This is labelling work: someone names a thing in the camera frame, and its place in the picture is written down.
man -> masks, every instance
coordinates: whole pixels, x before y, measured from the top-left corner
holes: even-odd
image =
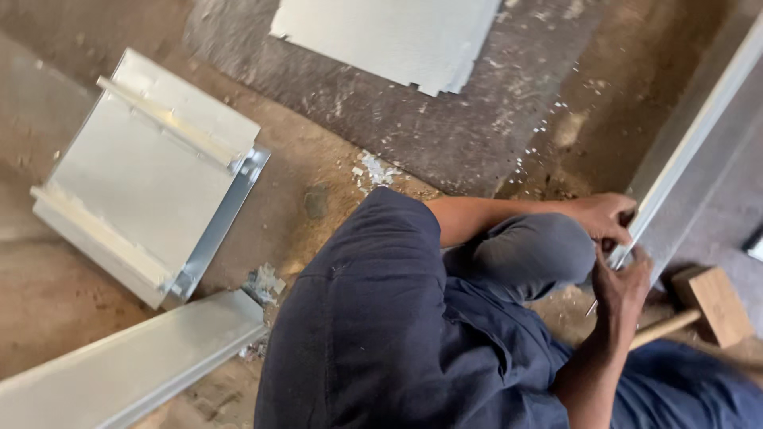
[[[255,427],[761,427],[763,392],[721,362],[667,341],[628,354],[652,262],[636,247],[614,272],[597,243],[630,241],[634,205],[376,189],[282,306]],[[597,324],[573,352],[522,304],[592,266]]]

wooden mallet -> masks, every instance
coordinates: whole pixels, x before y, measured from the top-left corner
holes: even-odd
[[[694,267],[673,276],[673,288],[687,310],[639,329],[630,345],[636,349],[700,321],[721,348],[755,335],[745,307],[722,268]]]

dark blue shirt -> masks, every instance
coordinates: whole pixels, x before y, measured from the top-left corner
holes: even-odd
[[[679,362],[689,361],[682,353],[699,359],[693,368],[721,365],[717,373],[728,376],[708,401],[699,400],[699,387],[685,377],[675,387],[665,374],[640,375],[662,367],[655,362],[659,353],[643,347],[652,364],[631,362],[632,353],[626,372],[635,378],[618,387],[614,426],[673,427],[704,413],[701,421],[741,427],[736,424],[749,415],[740,408],[752,412],[751,404],[763,404],[756,386],[712,358],[665,342],[654,350],[659,347]],[[449,278],[429,209],[377,189],[285,300],[262,372],[255,427],[568,427],[565,407],[548,388],[570,353],[535,312]],[[717,398],[719,387],[726,398]]]

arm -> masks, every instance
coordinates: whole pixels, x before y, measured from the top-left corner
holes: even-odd
[[[443,197],[424,204],[439,223],[440,246],[451,247],[463,244],[513,216],[548,212],[575,219],[595,240],[611,238],[627,244],[631,240],[630,234],[617,223],[617,215],[635,207],[636,202],[625,195],[609,193],[549,202]]]
[[[594,293],[599,300],[593,333],[557,373],[551,392],[567,408],[570,427],[607,428],[636,322],[649,291],[652,261],[634,247],[633,263],[615,272],[597,247]]]

wooden handle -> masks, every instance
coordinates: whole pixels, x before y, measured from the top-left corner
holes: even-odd
[[[639,329],[636,332],[636,336],[633,338],[633,342],[630,344],[630,350],[641,347],[644,344],[670,334],[673,331],[677,331],[684,326],[700,320],[700,318],[702,318],[702,311],[694,308],[678,313],[672,318],[665,319],[663,321],[650,324],[648,327],[643,329]]]

